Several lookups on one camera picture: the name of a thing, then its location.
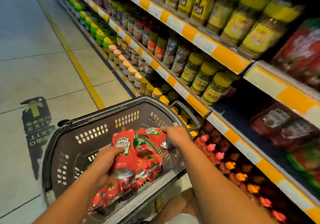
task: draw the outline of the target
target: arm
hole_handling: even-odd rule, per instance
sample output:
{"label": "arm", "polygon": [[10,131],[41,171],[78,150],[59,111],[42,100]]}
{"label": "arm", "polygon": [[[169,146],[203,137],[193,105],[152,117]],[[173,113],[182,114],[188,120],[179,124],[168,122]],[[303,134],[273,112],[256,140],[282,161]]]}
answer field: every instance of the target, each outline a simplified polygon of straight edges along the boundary
{"label": "arm", "polygon": [[274,223],[231,181],[224,177],[190,140],[183,127],[163,127],[182,154],[205,224]]}
{"label": "arm", "polygon": [[75,181],[33,224],[78,224],[86,217],[88,208],[109,179],[108,170],[115,156],[124,148],[106,147],[95,157],[92,165]]}

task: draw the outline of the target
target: floor tile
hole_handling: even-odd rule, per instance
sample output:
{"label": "floor tile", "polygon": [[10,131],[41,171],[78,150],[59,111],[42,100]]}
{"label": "floor tile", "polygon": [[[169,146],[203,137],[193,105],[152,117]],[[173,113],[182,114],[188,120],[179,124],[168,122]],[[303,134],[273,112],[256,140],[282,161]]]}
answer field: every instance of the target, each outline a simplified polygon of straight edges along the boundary
{"label": "floor tile", "polygon": [[0,14],[0,60],[64,51],[36,0],[1,0]]}
{"label": "floor tile", "polygon": [[[97,110],[86,89],[53,98],[47,104],[52,118],[51,125]],[[0,216],[41,192],[31,166],[22,123],[23,110],[24,108],[19,108],[0,114],[0,135],[3,142],[0,144],[0,166],[4,166],[0,168]]]}
{"label": "floor tile", "polygon": [[105,107],[132,99],[129,93],[123,88],[118,80],[107,82],[94,87],[99,94]]}
{"label": "floor tile", "polygon": [[41,196],[0,219],[0,224],[31,224],[46,210]]}
{"label": "floor tile", "polygon": [[91,48],[89,42],[74,25],[66,10],[58,0],[39,0],[50,14],[69,47],[73,49]]}
{"label": "floor tile", "polygon": [[85,88],[66,52],[0,62],[0,113],[20,102],[50,99]]}
{"label": "floor tile", "polygon": [[73,52],[82,68],[86,72],[92,85],[96,86],[116,80],[116,77],[101,60],[93,48],[79,49],[74,50]]}

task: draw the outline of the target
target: right arm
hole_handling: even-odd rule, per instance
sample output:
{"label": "right arm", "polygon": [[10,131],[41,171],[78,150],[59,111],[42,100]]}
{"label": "right arm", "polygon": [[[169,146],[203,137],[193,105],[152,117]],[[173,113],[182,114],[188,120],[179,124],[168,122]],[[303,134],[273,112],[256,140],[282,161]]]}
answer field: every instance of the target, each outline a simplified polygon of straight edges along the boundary
{"label": "right arm", "polygon": [[272,224],[271,218],[224,177],[180,126],[162,127],[181,151],[204,224]]}

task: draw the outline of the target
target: floor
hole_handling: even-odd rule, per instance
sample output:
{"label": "floor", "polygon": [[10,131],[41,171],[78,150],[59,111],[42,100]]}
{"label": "floor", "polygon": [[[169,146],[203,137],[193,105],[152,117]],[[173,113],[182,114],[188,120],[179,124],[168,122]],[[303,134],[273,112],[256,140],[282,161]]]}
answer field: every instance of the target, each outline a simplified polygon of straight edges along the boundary
{"label": "floor", "polygon": [[[0,224],[32,223],[46,209],[37,179],[46,139],[34,139],[40,121],[41,131],[48,133],[60,120],[98,110],[41,7],[66,40],[104,107],[133,96],[57,0],[1,0]],[[38,121],[27,115],[39,116]],[[176,183],[171,192],[181,189],[182,182],[190,186],[188,181]]]}

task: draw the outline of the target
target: right hand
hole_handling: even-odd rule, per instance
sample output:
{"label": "right hand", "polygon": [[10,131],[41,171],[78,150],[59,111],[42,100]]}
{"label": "right hand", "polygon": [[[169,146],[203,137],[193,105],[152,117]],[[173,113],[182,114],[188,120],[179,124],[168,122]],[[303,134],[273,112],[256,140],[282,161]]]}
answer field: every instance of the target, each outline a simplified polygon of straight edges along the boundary
{"label": "right hand", "polygon": [[176,147],[183,147],[188,143],[192,143],[189,134],[183,126],[163,126],[162,131],[167,133],[170,143]]}

